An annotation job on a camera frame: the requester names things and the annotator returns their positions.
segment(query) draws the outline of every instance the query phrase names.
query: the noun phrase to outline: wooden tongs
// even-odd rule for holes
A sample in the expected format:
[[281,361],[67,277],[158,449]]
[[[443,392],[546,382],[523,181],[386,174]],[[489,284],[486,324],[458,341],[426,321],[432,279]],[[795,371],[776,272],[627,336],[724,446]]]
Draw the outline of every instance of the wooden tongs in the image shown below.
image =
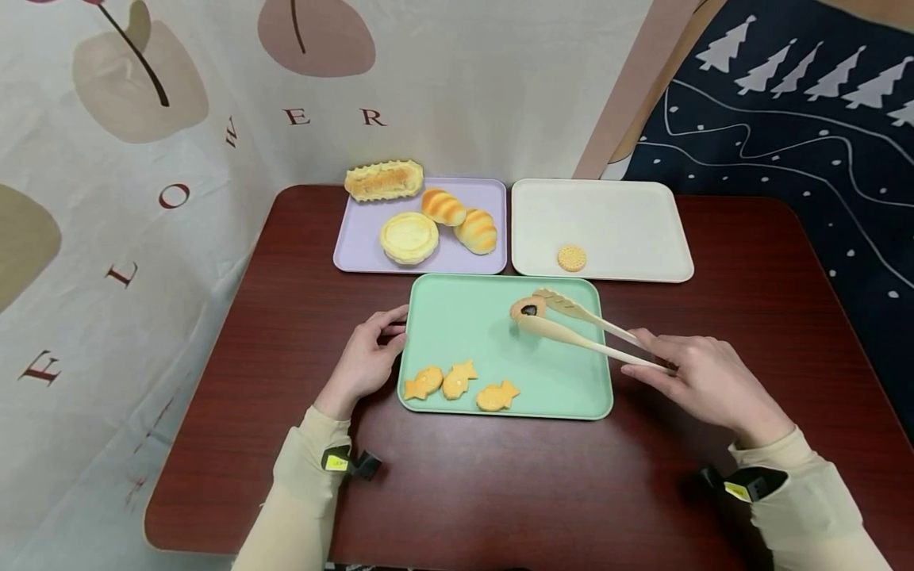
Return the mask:
[[[552,291],[546,288],[540,288],[533,292],[535,297],[543,298],[546,302],[546,305],[556,312],[567,315],[574,319],[581,319],[585,322],[593,323],[599,325],[603,331],[611,335],[619,337],[623,341],[627,341],[630,344],[640,347],[645,351],[647,348],[638,341],[638,338],[632,335],[631,333],[625,331],[617,325],[613,325],[608,321],[594,315],[593,313],[584,309],[576,301],[569,299],[558,293],[557,291]],[[569,329],[561,323],[552,322],[546,318],[539,317],[537,315],[521,315],[515,319],[517,321],[517,326],[534,335],[539,335],[540,337],[546,337],[553,341],[558,341],[560,343],[566,343],[571,345],[577,345],[585,349],[590,349],[591,351],[596,351],[597,353],[605,354],[608,357],[622,361],[623,363],[628,363],[630,365],[643,365],[649,366],[654,369],[663,371],[669,375],[675,375],[675,371],[668,369],[657,363],[651,363],[650,361],[645,361],[641,357],[636,357],[632,354],[627,354],[618,349],[613,349],[612,347],[607,347],[604,344],[594,343],[590,339],[585,339],[580,334]]]

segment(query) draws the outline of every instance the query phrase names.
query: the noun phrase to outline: person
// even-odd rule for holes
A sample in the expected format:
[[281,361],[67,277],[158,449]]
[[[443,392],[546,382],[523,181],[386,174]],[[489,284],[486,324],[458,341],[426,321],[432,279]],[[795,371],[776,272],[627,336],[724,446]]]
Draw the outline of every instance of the person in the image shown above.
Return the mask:
[[[336,491],[343,476],[322,468],[326,449],[350,443],[358,400],[380,389],[406,344],[409,306],[377,312],[353,331],[326,386],[289,431],[273,467],[273,485],[233,571],[323,569]],[[657,389],[692,416],[729,428],[729,450],[742,467],[786,471],[776,492],[751,505],[781,570],[889,569],[834,464],[816,454],[726,341],[632,333],[651,353],[678,366],[676,376],[638,365],[622,372]],[[378,337],[390,336],[387,345]]]

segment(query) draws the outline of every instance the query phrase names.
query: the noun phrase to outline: sleeve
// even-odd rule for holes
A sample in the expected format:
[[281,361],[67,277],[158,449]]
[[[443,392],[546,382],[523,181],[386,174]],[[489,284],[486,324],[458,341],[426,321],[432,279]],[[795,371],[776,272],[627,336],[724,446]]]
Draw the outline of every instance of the sleeve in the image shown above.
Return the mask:
[[863,516],[834,464],[816,454],[802,432],[759,449],[730,453],[740,468],[786,471],[775,493],[752,504],[752,524],[781,571],[880,571],[888,562],[863,527]]
[[351,443],[349,421],[314,407],[289,430],[273,465],[273,486],[232,571],[324,569],[334,528],[339,472],[321,467],[324,450]]

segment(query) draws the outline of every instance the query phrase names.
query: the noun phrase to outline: croissant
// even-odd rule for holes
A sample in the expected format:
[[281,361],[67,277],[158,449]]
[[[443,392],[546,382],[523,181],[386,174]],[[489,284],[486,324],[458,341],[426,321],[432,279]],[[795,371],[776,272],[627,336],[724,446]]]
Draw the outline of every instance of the croissant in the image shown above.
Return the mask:
[[413,161],[389,161],[349,169],[343,188],[356,201],[415,196],[425,177],[422,165]]
[[466,218],[466,208],[448,191],[430,188],[422,194],[422,214],[444,226],[459,226]]
[[491,254],[498,241],[498,230],[492,215],[485,210],[470,208],[463,224],[454,229],[454,235],[473,254]]

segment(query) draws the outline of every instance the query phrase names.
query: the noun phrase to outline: yellow label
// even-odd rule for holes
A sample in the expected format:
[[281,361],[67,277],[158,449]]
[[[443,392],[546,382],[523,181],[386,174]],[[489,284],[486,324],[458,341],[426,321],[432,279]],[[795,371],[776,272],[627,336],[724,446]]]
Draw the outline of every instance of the yellow label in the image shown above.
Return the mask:
[[328,456],[327,465],[324,469],[327,471],[346,471],[349,468],[349,460],[343,460],[339,456]]
[[738,499],[742,500],[743,502],[752,503],[752,498],[749,497],[749,490],[747,490],[743,486],[740,486],[739,484],[735,484],[732,481],[725,481],[724,488],[731,495],[736,496]]

